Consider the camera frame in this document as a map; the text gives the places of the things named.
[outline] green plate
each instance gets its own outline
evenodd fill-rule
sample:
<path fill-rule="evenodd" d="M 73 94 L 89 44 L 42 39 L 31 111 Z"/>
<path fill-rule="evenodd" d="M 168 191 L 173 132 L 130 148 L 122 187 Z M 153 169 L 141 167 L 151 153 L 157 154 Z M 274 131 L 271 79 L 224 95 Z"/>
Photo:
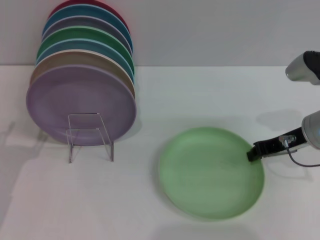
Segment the green plate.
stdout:
<path fill-rule="evenodd" d="M 68 39 L 91 39 L 109 45 L 124 57 L 130 65 L 132 72 L 135 73 L 133 59 L 126 47 L 111 34 L 89 26 L 70 26 L 55 31 L 42 42 L 36 58 L 38 59 L 41 53 L 51 45 Z"/>
<path fill-rule="evenodd" d="M 208 220 L 235 217 L 255 204 L 264 186 L 261 161 L 248 161 L 251 148 L 224 129 L 190 129 L 162 153 L 160 184 L 169 199 L 190 215 Z"/>

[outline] stack of plates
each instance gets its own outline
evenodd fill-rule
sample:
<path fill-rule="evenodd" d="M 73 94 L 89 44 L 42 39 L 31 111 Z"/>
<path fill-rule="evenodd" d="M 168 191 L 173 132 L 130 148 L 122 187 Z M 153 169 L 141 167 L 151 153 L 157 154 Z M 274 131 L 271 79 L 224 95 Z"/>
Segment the stack of plates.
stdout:
<path fill-rule="evenodd" d="M 69 0 L 50 14 L 36 55 L 26 105 L 31 118 L 67 143 L 70 114 L 99 113 L 111 141 L 136 118 L 133 44 L 127 24 L 110 6 Z M 97 120 L 74 126 L 96 128 Z M 79 133 L 75 145 L 102 145 L 100 135 Z"/>

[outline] red plate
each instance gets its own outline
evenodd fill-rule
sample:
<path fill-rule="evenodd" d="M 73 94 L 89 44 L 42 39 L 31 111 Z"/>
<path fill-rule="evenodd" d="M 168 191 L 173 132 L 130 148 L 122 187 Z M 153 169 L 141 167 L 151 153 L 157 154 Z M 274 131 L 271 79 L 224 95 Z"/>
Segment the red plate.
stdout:
<path fill-rule="evenodd" d="M 123 24 L 126 26 L 126 28 L 129 31 L 128 25 L 126 24 L 125 20 L 121 17 L 121 15 L 116 10 L 114 10 L 112 7 L 108 6 L 107 4 L 100 2 L 100 1 L 96 1 L 96 0 L 69 0 L 69 1 L 65 1 L 65 2 L 61 3 L 60 5 L 58 5 L 55 9 L 53 9 L 53 11 L 50 13 L 48 18 L 50 18 L 55 12 L 59 11 L 60 9 L 63 9 L 67 6 L 75 5 L 75 4 L 91 4 L 91 5 L 95 5 L 97 7 L 103 8 L 103 9 L 109 11 L 110 13 L 116 15 L 118 17 L 118 19 L 120 19 L 121 22 L 123 22 Z"/>

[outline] white tabletop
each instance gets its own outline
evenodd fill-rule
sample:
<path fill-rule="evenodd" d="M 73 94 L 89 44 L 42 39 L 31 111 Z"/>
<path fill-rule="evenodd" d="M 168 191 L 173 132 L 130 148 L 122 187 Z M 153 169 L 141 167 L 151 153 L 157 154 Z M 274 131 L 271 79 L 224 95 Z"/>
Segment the white tabletop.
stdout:
<path fill-rule="evenodd" d="M 201 222 L 163 197 L 155 177 L 165 143 L 189 128 L 228 129 L 255 141 L 301 126 L 320 87 L 284 67 L 138 67 L 137 120 L 115 143 L 75 150 L 42 142 L 25 106 L 32 66 L 0 67 L 0 240 L 318 240 L 320 167 L 264 158 L 265 187 L 243 215 Z M 310 146 L 297 161 L 320 163 Z"/>

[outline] lavender plate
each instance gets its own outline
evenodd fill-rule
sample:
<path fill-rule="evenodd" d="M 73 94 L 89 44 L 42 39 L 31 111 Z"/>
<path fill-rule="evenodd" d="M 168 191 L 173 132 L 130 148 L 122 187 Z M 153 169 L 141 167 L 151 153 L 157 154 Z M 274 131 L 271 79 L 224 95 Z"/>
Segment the lavender plate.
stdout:
<path fill-rule="evenodd" d="M 88 65 L 64 65 L 44 72 L 26 94 L 26 106 L 33 121 L 51 137 L 67 143 L 69 114 L 99 113 L 111 141 L 123 136 L 133 125 L 137 108 L 128 87 L 115 75 Z M 100 128 L 97 119 L 77 119 L 75 129 Z M 78 131 L 73 143 L 102 145 L 100 134 Z"/>

